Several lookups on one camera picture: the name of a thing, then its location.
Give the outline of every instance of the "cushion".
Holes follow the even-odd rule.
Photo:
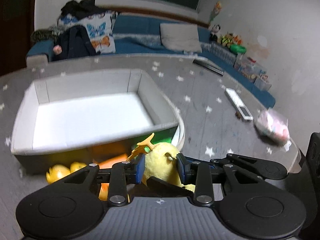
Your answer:
[[[202,52],[195,24],[161,23],[160,35],[161,42],[167,49]]]

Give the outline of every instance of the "orange toy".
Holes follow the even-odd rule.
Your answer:
[[[119,162],[124,162],[127,159],[126,154],[119,155],[117,157],[108,159],[102,163],[98,163],[100,169],[109,169],[112,168],[112,165]],[[101,190],[99,194],[100,200],[107,200],[108,198],[108,189],[109,189],[109,183],[101,183]]]

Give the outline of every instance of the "yellow duck toy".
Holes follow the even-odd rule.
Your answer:
[[[47,182],[49,184],[56,182],[58,179],[62,179],[65,176],[70,174],[70,170],[60,164],[54,165],[52,168],[49,168],[49,172],[45,174]]]
[[[132,151],[131,155],[127,158],[127,161],[132,160],[139,153],[146,154],[145,159],[145,171],[143,173],[142,182],[147,184],[147,179],[154,176],[162,179],[170,184],[185,187],[188,190],[195,191],[195,185],[183,185],[181,184],[179,174],[177,171],[177,154],[179,150],[171,143],[160,142],[152,144],[150,141],[155,134],[152,133],[144,141],[137,143],[137,147]],[[145,147],[150,149],[150,152],[145,151]]]

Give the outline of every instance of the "butterfly pattern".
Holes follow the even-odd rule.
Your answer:
[[[87,24],[87,29],[88,29],[90,38],[95,38],[96,36],[102,36],[105,34],[106,22],[103,22],[102,24],[100,24],[98,28],[95,28],[91,24]]]
[[[68,15],[62,17],[60,20],[63,22],[64,25],[73,25],[78,22],[78,19],[76,17],[68,17]]]
[[[110,38],[108,36],[103,37],[102,39],[98,41],[91,41],[92,46],[97,50],[97,47],[100,47],[102,49],[102,46],[110,46]]]
[[[92,14],[90,16],[88,16],[87,18],[89,20],[92,20],[95,17],[98,17],[99,19],[102,19],[103,17],[105,17],[106,13],[97,13],[97,14]]]

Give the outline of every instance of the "small figure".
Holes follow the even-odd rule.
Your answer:
[[[241,119],[241,114],[240,114],[239,111],[236,111],[236,117],[237,117],[238,119]]]
[[[217,36],[217,33],[220,31],[221,27],[219,24],[215,24],[212,29],[211,29],[211,33],[210,33],[210,38],[209,40],[210,41],[215,41],[217,42],[218,41],[218,36]]]

